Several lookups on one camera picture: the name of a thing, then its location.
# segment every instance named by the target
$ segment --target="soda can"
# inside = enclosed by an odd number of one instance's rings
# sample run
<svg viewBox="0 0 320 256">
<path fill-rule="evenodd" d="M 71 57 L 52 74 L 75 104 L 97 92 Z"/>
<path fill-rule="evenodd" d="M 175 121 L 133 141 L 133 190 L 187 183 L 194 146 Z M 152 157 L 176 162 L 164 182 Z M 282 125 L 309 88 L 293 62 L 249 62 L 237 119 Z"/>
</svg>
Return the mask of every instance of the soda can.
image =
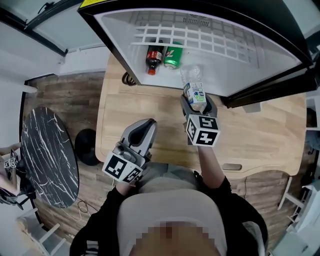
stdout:
<svg viewBox="0 0 320 256">
<path fill-rule="evenodd" d="M 182 45 L 182 43 L 179 42 L 173 42 L 173 44 Z M 182 51 L 182 48 L 168 46 L 163 60 L 164 66 L 172 70 L 179 68 Z"/>
</svg>

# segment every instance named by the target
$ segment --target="chair leg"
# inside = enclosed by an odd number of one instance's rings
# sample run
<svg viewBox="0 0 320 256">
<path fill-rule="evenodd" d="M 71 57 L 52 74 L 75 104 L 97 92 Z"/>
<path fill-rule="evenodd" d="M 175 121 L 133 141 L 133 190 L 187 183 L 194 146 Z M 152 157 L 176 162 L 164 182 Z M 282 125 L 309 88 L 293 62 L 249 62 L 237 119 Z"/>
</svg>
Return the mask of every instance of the chair leg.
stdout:
<svg viewBox="0 0 320 256">
<path fill-rule="evenodd" d="M 65 243 L 66 239 L 62 239 L 56 247 L 53 248 L 53 250 L 50 252 L 50 256 L 53 256 L 59 249 L 60 247 Z"/>
<path fill-rule="evenodd" d="M 305 207 L 305 204 L 301 202 L 298 198 L 294 197 L 293 195 L 286 193 L 286 199 L 294 203 L 296 206 L 299 206 L 301 209 Z"/>
<path fill-rule="evenodd" d="M 22 202 L 16 202 L 16 205 L 23 211 L 24 208 L 22 207 L 22 205 L 29 200 L 29 197 L 27 197 L 26 199 L 24 199 Z"/>
<path fill-rule="evenodd" d="M 51 228 L 47 233 L 44 234 L 43 237 L 39 239 L 40 244 L 42 244 L 45 240 L 48 239 L 58 228 L 60 227 L 60 224 L 55 224 L 53 228 Z"/>
<path fill-rule="evenodd" d="M 292 181 L 292 176 L 290 176 L 288 179 L 288 183 L 286 184 L 285 191 L 284 191 L 283 196 L 281 198 L 281 201 L 279 203 L 278 210 L 281 209 L 282 205 L 284 204 L 285 199 L 287 198 L 287 194 L 288 194 L 289 187 L 291 185 L 291 181 Z"/>
<path fill-rule="evenodd" d="M 18 219 L 28 217 L 31 214 L 34 214 L 36 211 L 38 211 L 38 208 L 31 209 L 31 210 L 27 211 L 26 213 L 22 214 L 21 216 L 19 216 Z"/>
</svg>

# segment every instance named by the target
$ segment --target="black sleeve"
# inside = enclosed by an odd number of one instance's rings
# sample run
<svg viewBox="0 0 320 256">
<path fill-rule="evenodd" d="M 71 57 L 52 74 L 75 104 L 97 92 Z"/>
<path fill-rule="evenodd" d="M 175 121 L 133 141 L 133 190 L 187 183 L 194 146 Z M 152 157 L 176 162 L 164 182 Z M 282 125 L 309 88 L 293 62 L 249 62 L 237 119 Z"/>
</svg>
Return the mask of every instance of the black sleeve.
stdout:
<svg viewBox="0 0 320 256">
<path fill-rule="evenodd" d="M 107 194 L 100 210 L 91 215 L 87 224 L 74 237 L 70 256 L 85 255 L 88 250 L 87 241 L 98 244 L 95 247 L 99 255 L 119 255 L 117 217 L 125 198 L 116 188 Z"/>
<path fill-rule="evenodd" d="M 264 244 L 268 241 L 267 226 L 262 216 L 245 199 L 232 193 L 231 185 L 225 177 L 219 188 L 208 188 L 197 175 L 199 190 L 210 197 L 219 208 L 223 221 L 227 256 L 258 255 L 258 245 L 255 238 L 246 230 L 242 223 L 258 224 Z"/>
</svg>

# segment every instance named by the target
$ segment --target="bottle in gripper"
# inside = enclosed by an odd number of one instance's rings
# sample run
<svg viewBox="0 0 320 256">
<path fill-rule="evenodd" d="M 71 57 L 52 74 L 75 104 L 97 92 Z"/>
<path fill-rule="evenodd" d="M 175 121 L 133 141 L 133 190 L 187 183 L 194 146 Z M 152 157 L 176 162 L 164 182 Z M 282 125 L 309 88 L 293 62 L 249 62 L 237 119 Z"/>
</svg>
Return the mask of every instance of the bottle in gripper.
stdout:
<svg viewBox="0 0 320 256">
<path fill-rule="evenodd" d="M 183 95 L 194 111 L 203 112 L 207 106 L 206 93 L 201 82 L 202 71 L 198 65 L 185 65 L 180 71 Z"/>
</svg>

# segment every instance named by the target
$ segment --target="white chair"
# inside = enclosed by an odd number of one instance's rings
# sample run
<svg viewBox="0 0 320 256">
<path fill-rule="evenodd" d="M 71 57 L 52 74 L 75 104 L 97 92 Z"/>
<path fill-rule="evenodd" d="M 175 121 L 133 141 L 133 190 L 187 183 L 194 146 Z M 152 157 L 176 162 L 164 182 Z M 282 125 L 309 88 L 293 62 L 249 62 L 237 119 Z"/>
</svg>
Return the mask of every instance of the white chair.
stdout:
<svg viewBox="0 0 320 256">
<path fill-rule="evenodd" d="M 292 196 L 290 193 L 288 193 L 291 181 L 292 177 L 289 177 L 278 210 L 281 209 L 285 199 L 288 199 L 297 206 L 294 215 L 290 216 L 289 219 L 294 224 L 292 226 L 294 230 L 296 232 L 299 232 L 307 225 L 313 225 L 314 222 L 317 221 L 318 216 L 320 215 L 320 180 L 317 180 L 311 183 L 310 185 L 303 186 L 303 188 L 307 188 L 310 190 L 305 200 L 299 200 L 296 197 Z"/>
<path fill-rule="evenodd" d="M 43 243 L 60 227 L 60 224 L 56 224 L 53 228 L 51 228 L 48 232 L 46 232 L 41 238 L 37 238 L 36 233 L 32 233 L 32 230 L 36 228 L 41 228 L 44 224 L 37 224 L 30 226 L 28 218 L 32 214 L 34 214 L 38 208 L 31 209 L 30 211 L 24 213 L 20 217 L 16 219 L 17 226 L 21 230 L 21 235 L 25 243 L 32 250 L 36 250 L 41 255 L 45 256 L 53 256 L 59 248 L 65 243 L 66 239 L 63 238 L 52 250 L 48 252 Z"/>
</svg>

